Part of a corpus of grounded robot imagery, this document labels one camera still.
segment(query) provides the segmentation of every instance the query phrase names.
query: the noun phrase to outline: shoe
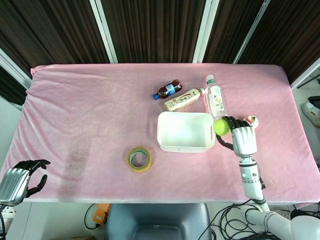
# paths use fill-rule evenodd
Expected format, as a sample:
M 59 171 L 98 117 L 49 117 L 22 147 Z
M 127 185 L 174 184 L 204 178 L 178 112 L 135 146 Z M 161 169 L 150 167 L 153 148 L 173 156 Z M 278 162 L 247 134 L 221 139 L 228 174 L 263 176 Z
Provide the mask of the shoe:
M 320 109 L 315 107 L 310 102 L 306 102 L 302 105 L 302 112 L 312 122 L 312 124 L 320 128 Z

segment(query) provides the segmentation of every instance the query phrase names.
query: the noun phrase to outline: white plastic basket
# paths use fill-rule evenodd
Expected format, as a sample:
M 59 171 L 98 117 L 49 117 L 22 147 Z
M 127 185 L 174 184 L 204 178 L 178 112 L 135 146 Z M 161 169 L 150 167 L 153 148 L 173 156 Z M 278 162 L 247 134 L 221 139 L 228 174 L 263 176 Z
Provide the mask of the white plastic basket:
M 208 113 L 164 111 L 158 117 L 157 140 L 164 151 L 203 153 L 215 144 L 213 124 Z

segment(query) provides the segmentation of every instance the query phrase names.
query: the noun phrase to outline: yellow tape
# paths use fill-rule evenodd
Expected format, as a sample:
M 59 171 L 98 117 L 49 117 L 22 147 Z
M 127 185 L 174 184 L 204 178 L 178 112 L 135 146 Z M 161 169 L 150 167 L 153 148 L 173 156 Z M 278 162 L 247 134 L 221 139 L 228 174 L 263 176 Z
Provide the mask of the yellow tape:
M 144 154 L 146 156 L 146 164 L 143 166 L 135 166 L 132 163 L 132 159 L 135 155 L 137 154 Z M 127 157 L 127 163 L 130 167 L 130 169 L 136 173 L 143 173 L 145 171 L 147 171 L 150 166 L 151 166 L 151 162 L 152 162 L 152 157 L 151 157 L 151 153 L 144 147 L 135 147 L 134 149 L 132 149 Z

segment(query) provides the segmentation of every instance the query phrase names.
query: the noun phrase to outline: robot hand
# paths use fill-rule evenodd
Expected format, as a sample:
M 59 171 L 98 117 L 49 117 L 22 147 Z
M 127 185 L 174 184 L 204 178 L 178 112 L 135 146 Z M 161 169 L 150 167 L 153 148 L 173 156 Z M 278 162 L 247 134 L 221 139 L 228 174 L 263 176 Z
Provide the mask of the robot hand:
M 256 134 L 253 127 L 246 121 L 235 119 L 233 116 L 223 116 L 232 133 L 233 144 L 227 143 L 217 135 L 216 138 L 220 144 L 234 151 L 240 158 L 251 157 L 257 152 Z
M 33 188 L 28 189 L 30 176 L 38 169 L 47 169 L 50 164 L 48 160 L 28 160 L 21 161 L 13 168 L 9 168 L 0 183 L 0 205 L 16 206 L 24 198 L 39 192 L 46 184 L 48 176 L 42 176 L 40 183 Z

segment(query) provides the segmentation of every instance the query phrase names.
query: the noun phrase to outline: plastic bottle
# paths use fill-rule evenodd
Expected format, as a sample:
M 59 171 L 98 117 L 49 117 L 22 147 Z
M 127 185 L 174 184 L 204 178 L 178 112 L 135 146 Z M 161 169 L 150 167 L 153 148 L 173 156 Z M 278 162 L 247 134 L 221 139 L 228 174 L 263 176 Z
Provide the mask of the plastic bottle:
M 171 100 L 168 100 L 164 103 L 164 107 L 169 111 L 176 111 L 178 109 L 182 109 L 190 104 L 195 103 L 198 101 L 200 96 L 205 93 L 203 88 L 201 89 L 191 89 L 186 93 L 177 96 Z
M 209 114 L 214 120 L 219 119 L 227 115 L 224 99 L 222 96 L 221 88 L 216 84 L 215 77 L 208 75 L 206 80 L 206 103 L 209 110 Z
M 154 100 L 166 99 L 170 95 L 179 92 L 182 89 L 182 85 L 178 79 L 175 79 L 173 82 L 160 87 L 156 94 L 153 94 Z

